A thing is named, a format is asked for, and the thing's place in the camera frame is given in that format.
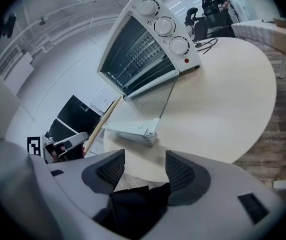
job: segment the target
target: white tabletop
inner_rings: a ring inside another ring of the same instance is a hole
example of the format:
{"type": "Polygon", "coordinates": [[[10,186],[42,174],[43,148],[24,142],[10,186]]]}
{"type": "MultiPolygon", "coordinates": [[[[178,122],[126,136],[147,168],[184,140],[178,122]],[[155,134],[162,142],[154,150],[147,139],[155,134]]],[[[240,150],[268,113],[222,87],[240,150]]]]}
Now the white tabletop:
{"type": "Polygon", "coordinates": [[[165,150],[233,163],[263,133],[276,100],[274,71],[263,52],[241,39],[221,37],[200,57],[199,69],[178,78],[153,147],[105,131],[106,152],[125,149],[126,174],[168,182],[165,150]]]}

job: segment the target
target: ceiling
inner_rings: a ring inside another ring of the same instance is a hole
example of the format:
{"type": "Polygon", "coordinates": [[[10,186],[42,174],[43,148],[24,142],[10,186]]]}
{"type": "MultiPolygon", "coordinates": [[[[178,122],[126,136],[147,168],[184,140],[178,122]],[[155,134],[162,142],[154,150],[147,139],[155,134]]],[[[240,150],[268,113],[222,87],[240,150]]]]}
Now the ceiling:
{"type": "MultiPolygon", "coordinates": [[[[17,16],[11,38],[0,40],[0,63],[18,46],[32,55],[47,52],[85,28],[115,22],[129,0],[17,0],[8,13],[17,16]],[[39,25],[41,18],[46,24],[39,25]]],[[[162,0],[168,7],[180,0],[162,0]]]]}
{"type": "Polygon", "coordinates": [[[185,22],[186,12],[188,9],[195,7],[198,9],[197,17],[201,17],[204,10],[202,8],[202,0],[180,0],[169,6],[174,15],[182,22],[185,22]]]}

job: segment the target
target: black rubber pad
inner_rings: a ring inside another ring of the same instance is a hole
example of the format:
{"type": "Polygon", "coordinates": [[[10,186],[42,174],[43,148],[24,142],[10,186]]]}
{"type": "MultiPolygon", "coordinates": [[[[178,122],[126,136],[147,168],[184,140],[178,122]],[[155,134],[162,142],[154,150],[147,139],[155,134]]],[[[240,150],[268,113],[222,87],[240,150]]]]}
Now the black rubber pad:
{"type": "Polygon", "coordinates": [[[240,195],[238,199],[254,224],[260,222],[269,213],[253,193],[240,195]]]}
{"type": "Polygon", "coordinates": [[[172,192],[187,187],[195,178],[193,169],[171,155],[166,157],[166,173],[170,176],[172,192]]]}
{"type": "Polygon", "coordinates": [[[53,175],[53,177],[57,176],[57,175],[60,175],[64,173],[62,170],[53,170],[51,171],[51,174],[53,175]]]}
{"type": "Polygon", "coordinates": [[[121,149],[85,168],[82,173],[82,180],[95,193],[109,195],[116,188],[124,171],[125,150],[121,149]]]}
{"type": "Polygon", "coordinates": [[[195,203],[211,184],[211,177],[204,167],[180,157],[171,150],[166,151],[165,169],[171,187],[169,206],[195,203]]]}

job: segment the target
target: ceiling light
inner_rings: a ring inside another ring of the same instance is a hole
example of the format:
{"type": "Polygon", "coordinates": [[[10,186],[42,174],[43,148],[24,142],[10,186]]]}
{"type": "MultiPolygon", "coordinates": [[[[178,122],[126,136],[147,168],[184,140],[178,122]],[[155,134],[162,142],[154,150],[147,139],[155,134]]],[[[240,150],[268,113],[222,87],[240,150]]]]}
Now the ceiling light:
{"type": "Polygon", "coordinates": [[[178,10],[177,12],[175,12],[174,14],[176,14],[176,13],[180,12],[182,9],[185,9],[185,7],[181,8],[180,10],[178,10]]]}
{"type": "Polygon", "coordinates": [[[178,2],[177,4],[175,4],[175,5],[173,5],[172,7],[170,7],[169,10],[170,10],[171,8],[173,8],[174,6],[178,5],[179,3],[181,3],[182,1],[184,1],[184,0],[181,0],[181,1],[178,2]]]}
{"type": "Polygon", "coordinates": [[[185,12],[187,12],[187,11],[184,11],[182,14],[179,14],[178,16],[183,15],[185,12]]]}

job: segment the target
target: white plastic part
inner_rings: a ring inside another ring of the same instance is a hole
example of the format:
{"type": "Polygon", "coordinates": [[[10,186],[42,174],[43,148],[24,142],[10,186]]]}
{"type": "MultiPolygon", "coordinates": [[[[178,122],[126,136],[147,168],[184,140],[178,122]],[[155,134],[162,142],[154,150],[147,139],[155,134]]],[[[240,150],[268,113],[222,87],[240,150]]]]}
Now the white plastic part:
{"type": "Polygon", "coordinates": [[[173,24],[169,19],[161,18],[155,23],[155,31],[161,36],[168,36],[173,29],[173,24]]]}
{"type": "Polygon", "coordinates": [[[173,40],[170,43],[170,49],[177,55],[183,55],[187,51],[187,43],[181,39],[173,40]]]}
{"type": "Polygon", "coordinates": [[[138,11],[143,16],[152,16],[156,12],[156,4],[150,0],[143,1],[138,11]]]}
{"type": "Polygon", "coordinates": [[[159,118],[145,121],[130,121],[130,122],[113,122],[105,123],[103,129],[120,132],[130,133],[135,135],[141,135],[151,137],[156,133],[156,128],[159,122],[159,118]]]}

